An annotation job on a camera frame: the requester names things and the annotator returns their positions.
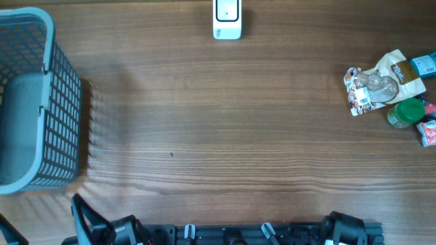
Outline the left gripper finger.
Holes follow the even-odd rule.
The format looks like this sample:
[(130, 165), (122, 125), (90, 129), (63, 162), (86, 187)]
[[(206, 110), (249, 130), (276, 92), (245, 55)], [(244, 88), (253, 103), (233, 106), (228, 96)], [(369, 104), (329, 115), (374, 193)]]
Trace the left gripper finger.
[(29, 241), (2, 214), (0, 228), (7, 245), (29, 245)]
[(113, 225), (79, 194), (72, 197), (72, 214), (79, 245), (112, 245), (116, 237)]

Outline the brown white snack pouch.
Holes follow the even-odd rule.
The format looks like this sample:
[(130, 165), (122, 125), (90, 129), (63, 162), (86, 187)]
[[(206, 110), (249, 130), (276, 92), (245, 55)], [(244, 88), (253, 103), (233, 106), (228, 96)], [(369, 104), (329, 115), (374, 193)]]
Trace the brown white snack pouch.
[(385, 54), (372, 69), (351, 67), (343, 78), (352, 116), (396, 104), (426, 91), (400, 50)]

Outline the green lid jar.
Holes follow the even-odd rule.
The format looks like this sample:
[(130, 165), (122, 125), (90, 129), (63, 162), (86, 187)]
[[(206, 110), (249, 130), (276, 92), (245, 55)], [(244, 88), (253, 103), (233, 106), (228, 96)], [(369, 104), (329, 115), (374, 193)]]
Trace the green lid jar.
[(395, 128), (403, 129), (418, 122), (425, 115), (423, 103), (415, 98), (405, 99), (388, 112), (388, 122)]

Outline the small red white carton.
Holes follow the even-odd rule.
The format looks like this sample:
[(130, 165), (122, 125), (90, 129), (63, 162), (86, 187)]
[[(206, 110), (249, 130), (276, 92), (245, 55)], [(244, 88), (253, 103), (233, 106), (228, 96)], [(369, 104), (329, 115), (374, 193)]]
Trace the small red white carton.
[(424, 147), (434, 146), (436, 143), (436, 124), (435, 120), (420, 122), (417, 125), (418, 131), (422, 135), (422, 145)]

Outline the black red snack packet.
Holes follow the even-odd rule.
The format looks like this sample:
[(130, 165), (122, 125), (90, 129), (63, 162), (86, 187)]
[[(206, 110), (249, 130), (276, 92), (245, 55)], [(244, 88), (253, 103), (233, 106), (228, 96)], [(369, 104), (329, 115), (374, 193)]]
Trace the black red snack packet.
[(436, 106), (434, 103), (427, 101), (423, 95), (416, 96), (416, 99), (422, 102), (425, 113), (424, 117), (427, 119), (435, 120), (436, 119)]

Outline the blue mouthwash bottle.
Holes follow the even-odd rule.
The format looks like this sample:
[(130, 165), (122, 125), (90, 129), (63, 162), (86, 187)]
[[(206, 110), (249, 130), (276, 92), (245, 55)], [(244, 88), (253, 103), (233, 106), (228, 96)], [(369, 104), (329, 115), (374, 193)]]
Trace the blue mouthwash bottle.
[(433, 51), (432, 53), (411, 59), (409, 61), (411, 66), (416, 70), (420, 78), (435, 77), (436, 74), (435, 55), (436, 52)]

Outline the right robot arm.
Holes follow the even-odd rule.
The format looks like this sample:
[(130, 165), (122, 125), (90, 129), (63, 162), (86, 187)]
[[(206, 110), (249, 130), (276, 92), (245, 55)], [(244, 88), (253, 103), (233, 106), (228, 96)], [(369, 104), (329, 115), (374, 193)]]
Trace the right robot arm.
[(322, 245), (367, 245), (364, 221), (333, 211), (322, 220), (320, 241)]

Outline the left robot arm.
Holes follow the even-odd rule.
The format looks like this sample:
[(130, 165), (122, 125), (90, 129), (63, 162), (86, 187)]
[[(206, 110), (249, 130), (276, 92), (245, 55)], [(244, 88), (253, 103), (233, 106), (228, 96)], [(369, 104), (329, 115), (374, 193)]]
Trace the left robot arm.
[(79, 194), (72, 197), (72, 215), (76, 235), (65, 238), (62, 245), (152, 245), (153, 236), (134, 216), (109, 222)]

